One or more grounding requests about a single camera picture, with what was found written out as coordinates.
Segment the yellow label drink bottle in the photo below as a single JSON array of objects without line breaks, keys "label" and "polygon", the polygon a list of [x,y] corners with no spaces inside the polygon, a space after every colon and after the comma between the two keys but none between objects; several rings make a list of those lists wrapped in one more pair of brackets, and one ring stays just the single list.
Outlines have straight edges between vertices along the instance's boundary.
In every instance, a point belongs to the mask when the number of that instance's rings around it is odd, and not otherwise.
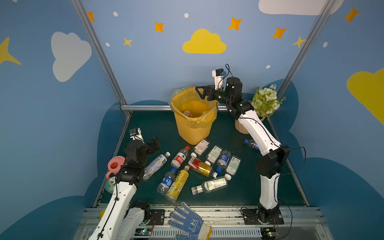
[{"label": "yellow label drink bottle", "polygon": [[189,177],[189,166],[185,166],[183,170],[181,170],[175,179],[175,181],[172,183],[170,189],[166,193],[166,199],[171,201],[172,203],[175,203],[178,199],[184,185],[186,184],[188,177]]}]

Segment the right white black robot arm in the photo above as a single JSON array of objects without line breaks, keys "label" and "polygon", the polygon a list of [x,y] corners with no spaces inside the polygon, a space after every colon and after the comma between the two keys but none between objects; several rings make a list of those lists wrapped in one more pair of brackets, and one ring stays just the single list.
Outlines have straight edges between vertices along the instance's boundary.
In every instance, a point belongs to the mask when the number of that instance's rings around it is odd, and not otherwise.
[{"label": "right white black robot arm", "polygon": [[259,147],[262,158],[256,163],[256,169],[261,178],[261,195],[257,215],[261,224],[273,222],[280,214],[278,185],[290,148],[281,145],[274,138],[252,104],[243,99],[242,82],[239,78],[229,77],[224,90],[215,85],[195,89],[202,100],[217,101],[226,105],[229,113],[246,128]]}]

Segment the square bottle green label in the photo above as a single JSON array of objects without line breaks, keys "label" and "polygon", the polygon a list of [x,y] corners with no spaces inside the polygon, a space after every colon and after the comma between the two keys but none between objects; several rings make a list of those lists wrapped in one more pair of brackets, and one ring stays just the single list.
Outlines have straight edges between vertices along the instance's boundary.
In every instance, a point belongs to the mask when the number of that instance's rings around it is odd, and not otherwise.
[{"label": "square bottle green label", "polygon": [[217,145],[215,145],[207,154],[207,159],[205,163],[209,166],[212,166],[219,159],[223,149]]},{"label": "square bottle green label", "polygon": [[240,164],[241,164],[240,158],[238,158],[236,156],[231,157],[231,159],[227,165],[227,168],[226,168],[226,173],[224,175],[224,177],[227,181],[230,181],[233,178],[233,176],[236,175]]}]

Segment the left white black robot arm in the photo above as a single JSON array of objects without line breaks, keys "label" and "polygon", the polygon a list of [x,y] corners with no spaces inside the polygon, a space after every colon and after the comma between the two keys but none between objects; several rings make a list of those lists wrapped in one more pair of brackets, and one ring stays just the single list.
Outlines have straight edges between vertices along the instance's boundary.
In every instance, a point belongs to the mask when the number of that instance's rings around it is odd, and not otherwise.
[{"label": "left white black robot arm", "polygon": [[133,140],[127,145],[126,157],[115,175],[111,200],[90,240],[130,240],[140,224],[150,219],[148,203],[130,202],[144,176],[148,156],[159,149],[157,137],[149,143]]}]

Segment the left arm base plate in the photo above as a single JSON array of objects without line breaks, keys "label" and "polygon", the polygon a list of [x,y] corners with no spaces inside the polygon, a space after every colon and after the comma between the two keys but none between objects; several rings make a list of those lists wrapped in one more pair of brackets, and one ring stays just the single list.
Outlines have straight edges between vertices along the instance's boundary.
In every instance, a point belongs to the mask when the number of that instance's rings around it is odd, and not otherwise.
[{"label": "left arm base plate", "polygon": [[141,226],[163,225],[165,220],[164,209],[145,210],[144,220]]}]

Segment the red yellow tea bottle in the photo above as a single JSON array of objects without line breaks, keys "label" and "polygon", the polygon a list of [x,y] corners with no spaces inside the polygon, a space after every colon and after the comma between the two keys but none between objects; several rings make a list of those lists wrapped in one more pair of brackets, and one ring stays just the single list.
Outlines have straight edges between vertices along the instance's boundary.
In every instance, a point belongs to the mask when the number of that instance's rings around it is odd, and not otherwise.
[{"label": "red yellow tea bottle", "polygon": [[190,169],[194,170],[195,172],[205,177],[216,178],[218,176],[218,173],[214,171],[213,167],[206,164],[205,162],[202,162],[197,158],[191,157],[191,159],[188,162],[188,166],[190,167]]}]

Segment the clear bottle white cap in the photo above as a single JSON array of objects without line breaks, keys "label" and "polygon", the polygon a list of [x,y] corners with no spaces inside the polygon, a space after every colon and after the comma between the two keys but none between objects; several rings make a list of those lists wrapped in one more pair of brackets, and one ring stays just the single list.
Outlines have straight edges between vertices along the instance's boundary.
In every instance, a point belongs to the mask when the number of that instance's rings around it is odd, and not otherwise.
[{"label": "clear bottle white cap", "polygon": [[161,169],[166,164],[170,156],[171,154],[166,152],[164,154],[160,154],[152,162],[150,162],[150,164],[145,168],[143,180],[147,181],[154,173]]}]

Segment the large square bottle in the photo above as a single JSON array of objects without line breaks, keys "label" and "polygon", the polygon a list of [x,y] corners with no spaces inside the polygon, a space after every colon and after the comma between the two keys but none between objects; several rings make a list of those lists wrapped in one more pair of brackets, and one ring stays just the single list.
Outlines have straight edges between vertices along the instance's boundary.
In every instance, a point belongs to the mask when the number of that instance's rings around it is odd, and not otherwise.
[{"label": "large square bottle", "polygon": [[211,193],[228,186],[228,181],[225,177],[214,178],[208,181],[203,182],[199,186],[191,187],[191,191],[193,195],[197,195],[200,193]]}]

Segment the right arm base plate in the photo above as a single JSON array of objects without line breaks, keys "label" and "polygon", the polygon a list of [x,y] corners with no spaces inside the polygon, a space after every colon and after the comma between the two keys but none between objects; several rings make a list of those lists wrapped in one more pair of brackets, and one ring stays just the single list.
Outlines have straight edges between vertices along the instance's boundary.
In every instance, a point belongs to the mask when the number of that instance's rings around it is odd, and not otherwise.
[{"label": "right arm base plate", "polygon": [[261,220],[262,215],[259,214],[259,210],[256,208],[243,207],[240,209],[240,213],[243,216],[245,225],[283,225],[285,223],[281,212],[267,220]]}]

